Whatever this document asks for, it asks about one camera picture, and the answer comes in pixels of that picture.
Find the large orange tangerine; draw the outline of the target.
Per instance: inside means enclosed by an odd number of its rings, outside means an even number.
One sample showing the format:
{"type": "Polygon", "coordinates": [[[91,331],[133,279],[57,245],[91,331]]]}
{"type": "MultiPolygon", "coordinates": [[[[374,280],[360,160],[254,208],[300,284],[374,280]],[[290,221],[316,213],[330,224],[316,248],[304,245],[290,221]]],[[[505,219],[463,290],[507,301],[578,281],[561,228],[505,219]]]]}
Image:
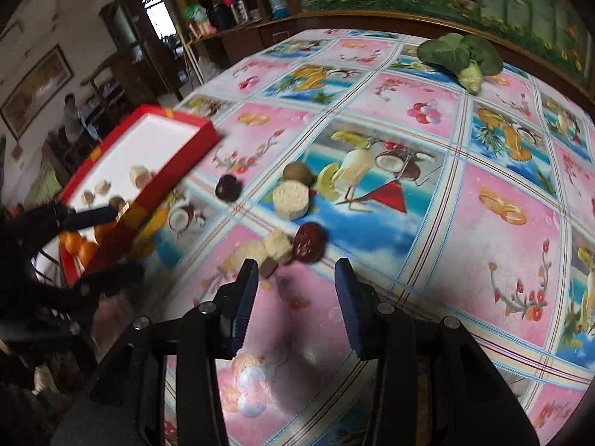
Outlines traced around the large orange tangerine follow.
{"type": "Polygon", "coordinates": [[[111,230],[113,230],[116,224],[116,222],[111,222],[99,224],[99,226],[94,227],[94,238],[99,246],[101,246],[101,244],[105,240],[105,237],[107,237],[111,233],[111,230]]]}

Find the square tan cake piece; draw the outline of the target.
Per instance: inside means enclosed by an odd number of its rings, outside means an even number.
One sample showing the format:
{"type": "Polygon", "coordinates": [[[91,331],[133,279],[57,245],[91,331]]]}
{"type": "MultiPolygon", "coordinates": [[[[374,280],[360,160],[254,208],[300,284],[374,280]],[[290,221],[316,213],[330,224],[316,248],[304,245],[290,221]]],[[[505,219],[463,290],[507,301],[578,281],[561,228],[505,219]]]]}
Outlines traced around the square tan cake piece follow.
{"type": "Polygon", "coordinates": [[[110,189],[111,189],[111,182],[106,179],[100,180],[94,187],[95,194],[99,195],[99,196],[107,195],[109,193],[110,189]]]}

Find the beige rectangular cake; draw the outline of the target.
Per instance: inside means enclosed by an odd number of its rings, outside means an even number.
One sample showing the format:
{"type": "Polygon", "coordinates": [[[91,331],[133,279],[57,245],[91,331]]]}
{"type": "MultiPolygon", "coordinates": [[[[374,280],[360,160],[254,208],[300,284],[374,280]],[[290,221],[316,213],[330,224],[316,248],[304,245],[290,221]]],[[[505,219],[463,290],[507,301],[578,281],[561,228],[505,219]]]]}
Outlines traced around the beige rectangular cake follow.
{"type": "Polygon", "coordinates": [[[247,240],[239,244],[233,252],[222,261],[222,269],[226,273],[238,273],[246,260],[254,260],[258,265],[259,276],[266,279],[277,268],[277,261],[268,253],[263,240],[247,240]]]}

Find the dark red jujube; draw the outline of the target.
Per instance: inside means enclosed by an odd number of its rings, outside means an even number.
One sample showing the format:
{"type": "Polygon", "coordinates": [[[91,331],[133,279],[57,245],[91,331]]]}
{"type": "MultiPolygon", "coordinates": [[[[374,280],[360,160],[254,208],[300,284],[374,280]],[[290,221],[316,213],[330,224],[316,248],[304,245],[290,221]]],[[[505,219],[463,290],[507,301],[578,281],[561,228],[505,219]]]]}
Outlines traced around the dark red jujube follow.
{"type": "Polygon", "coordinates": [[[292,254],[302,263],[314,263],[323,257],[327,244],[327,233],[318,223],[302,224],[292,241],[292,254]]]}
{"type": "Polygon", "coordinates": [[[243,183],[232,174],[224,174],[220,177],[216,187],[215,195],[225,203],[235,203],[240,197],[243,183]]]}

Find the pale hexagonal cake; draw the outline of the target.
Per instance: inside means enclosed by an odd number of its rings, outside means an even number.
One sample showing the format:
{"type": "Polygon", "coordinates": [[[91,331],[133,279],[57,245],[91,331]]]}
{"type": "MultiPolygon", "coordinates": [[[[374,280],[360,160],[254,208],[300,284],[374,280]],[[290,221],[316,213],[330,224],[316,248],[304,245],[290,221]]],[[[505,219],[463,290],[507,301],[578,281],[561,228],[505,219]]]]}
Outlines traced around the pale hexagonal cake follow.
{"type": "Polygon", "coordinates": [[[297,180],[285,180],[273,189],[275,213],[283,220],[298,220],[310,206],[310,189],[297,180]]]}

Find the brown round longan fruit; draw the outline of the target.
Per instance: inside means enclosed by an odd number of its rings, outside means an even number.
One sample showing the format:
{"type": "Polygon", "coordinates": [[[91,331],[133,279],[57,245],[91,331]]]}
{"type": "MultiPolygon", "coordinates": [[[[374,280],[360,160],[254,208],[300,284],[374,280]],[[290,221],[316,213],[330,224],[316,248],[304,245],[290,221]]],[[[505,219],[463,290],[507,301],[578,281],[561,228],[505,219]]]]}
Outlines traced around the brown round longan fruit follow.
{"type": "Polygon", "coordinates": [[[290,162],[282,170],[282,179],[284,181],[295,180],[305,186],[310,186],[313,182],[313,173],[303,162],[290,162]]]}

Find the small tangerine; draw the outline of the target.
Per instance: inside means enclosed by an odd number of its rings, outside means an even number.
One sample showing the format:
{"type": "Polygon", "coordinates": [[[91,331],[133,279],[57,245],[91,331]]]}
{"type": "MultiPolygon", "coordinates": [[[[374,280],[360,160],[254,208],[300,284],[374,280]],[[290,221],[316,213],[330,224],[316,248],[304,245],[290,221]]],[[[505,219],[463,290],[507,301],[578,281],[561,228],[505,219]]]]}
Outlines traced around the small tangerine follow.
{"type": "Polygon", "coordinates": [[[83,268],[87,268],[95,257],[99,245],[89,240],[83,240],[78,250],[78,260],[83,268]]]}

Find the colourful fruit print tablecloth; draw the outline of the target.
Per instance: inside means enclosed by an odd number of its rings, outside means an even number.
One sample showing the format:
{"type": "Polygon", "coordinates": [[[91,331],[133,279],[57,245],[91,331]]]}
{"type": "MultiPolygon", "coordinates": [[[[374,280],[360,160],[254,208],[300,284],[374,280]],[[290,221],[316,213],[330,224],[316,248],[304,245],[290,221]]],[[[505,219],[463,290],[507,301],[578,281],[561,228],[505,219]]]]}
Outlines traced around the colourful fruit print tablecloth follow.
{"type": "Polygon", "coordinates": [[[423,64],[418,37],[311,29],[239,61],[180,109],[221,140],[181,183],[205,224],[146,310],[184,315],[236,273],[247,240],[308,222],[324,255],[262,279],[236,358],[217,365],[233,445],[358,445],[374,368],[348,343],[333,284],[347,258],[411,315],[458,318],[552,444],[594,384],[594,122],[506,65],[478,95],[423,64]],[[274,211],[290,162],[313,173],[298,220],[274,211]],[[215,195],[224,174],[235,203],[215,195]]]}

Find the red gift box tray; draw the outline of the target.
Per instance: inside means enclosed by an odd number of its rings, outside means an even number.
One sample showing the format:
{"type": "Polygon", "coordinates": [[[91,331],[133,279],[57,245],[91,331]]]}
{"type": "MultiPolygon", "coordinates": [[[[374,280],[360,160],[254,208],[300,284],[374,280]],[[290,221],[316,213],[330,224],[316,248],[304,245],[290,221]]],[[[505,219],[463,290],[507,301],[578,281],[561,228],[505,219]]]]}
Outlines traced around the red gift box tray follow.
{"type": "Polygon", "coordinates": [[[151,274],[173,269],[191,233],[206,222],[181,183],[219,141],[211,120],[156,106],[143,105],[119,124],[61,194],[61,202],[76,211],[106,206],[114,195],[127,201],[87,268],[59,244],[68,285],[122,258],[144,262],[151,274]],[[105,196],[94,190],[102,179],[111,182],[105,196]]]}

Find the seated person in background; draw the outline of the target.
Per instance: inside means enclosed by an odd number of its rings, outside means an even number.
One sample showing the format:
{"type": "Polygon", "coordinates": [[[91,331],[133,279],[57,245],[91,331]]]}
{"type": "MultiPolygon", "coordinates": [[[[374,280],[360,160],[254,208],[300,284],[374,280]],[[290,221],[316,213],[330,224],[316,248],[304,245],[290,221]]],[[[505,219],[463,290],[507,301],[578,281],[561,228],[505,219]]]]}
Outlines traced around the seated person in background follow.
{"type": "Polygon", "coordinates": [[[72,93],[65,96],[62,123],[64,124],[65,137],[68,143],[75,144],[82,137],[90,138],[92,142],[100,142],[100,137],[96,129],[93,126],[87,125],[84,121],[75,101],[75,95],[72,93]]]}

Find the green leafy bok choy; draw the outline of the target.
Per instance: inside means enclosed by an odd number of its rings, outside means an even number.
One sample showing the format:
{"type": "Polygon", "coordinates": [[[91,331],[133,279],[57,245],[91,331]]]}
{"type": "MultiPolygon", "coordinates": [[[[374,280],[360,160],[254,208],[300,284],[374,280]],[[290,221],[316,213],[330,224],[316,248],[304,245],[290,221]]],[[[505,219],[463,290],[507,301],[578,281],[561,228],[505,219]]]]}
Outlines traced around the green leafy bok choy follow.
{"type": "Polygon", "coordinates": [[[494,46],[475,34],[447,33],[418,46],[418,59],[450,71],[469,94],[478,95],[486,77],[503,70],[503,61],[494,46]]]}

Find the green snack bag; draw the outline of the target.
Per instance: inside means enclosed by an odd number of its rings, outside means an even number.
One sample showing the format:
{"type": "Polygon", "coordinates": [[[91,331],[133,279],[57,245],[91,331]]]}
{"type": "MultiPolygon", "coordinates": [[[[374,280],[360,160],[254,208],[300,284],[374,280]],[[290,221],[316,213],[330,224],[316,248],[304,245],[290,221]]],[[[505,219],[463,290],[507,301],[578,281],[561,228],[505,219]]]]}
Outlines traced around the green snack bag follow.
{"type": "Polygon", "coordinates": [[[201,39],[217,32],[209,20],[208,13],[204,7],[198,4],[191,4],[184,10],[184,16],[189,20],[191,33],[197,39],[201,39]]]}

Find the steel thermos flask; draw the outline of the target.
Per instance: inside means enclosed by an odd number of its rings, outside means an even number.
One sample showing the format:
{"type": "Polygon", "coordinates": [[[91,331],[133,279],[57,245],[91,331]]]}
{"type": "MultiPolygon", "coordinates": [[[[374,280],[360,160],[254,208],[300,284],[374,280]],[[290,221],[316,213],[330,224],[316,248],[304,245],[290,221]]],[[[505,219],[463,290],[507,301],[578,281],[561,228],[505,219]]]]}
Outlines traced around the steel thermos flask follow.
{"type": "Polygon", "coordinates": [[[235,7],[240,15],[241,23],[246,23],[250,20],[249,9],[246,0],[234,0],[235,7]]]}

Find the framed wall painting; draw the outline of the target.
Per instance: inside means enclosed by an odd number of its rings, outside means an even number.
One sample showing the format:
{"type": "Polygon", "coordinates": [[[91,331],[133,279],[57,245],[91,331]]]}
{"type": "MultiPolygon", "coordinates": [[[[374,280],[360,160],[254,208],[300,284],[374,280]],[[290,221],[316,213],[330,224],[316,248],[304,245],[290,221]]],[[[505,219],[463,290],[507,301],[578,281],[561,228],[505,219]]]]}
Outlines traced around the framed wall painting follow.
{"type": "Polygon", "coordinates": [[[71,66],[57,44],[16,85],[1,106],[1,117],[16,141],[73,77],[71,66]]]}

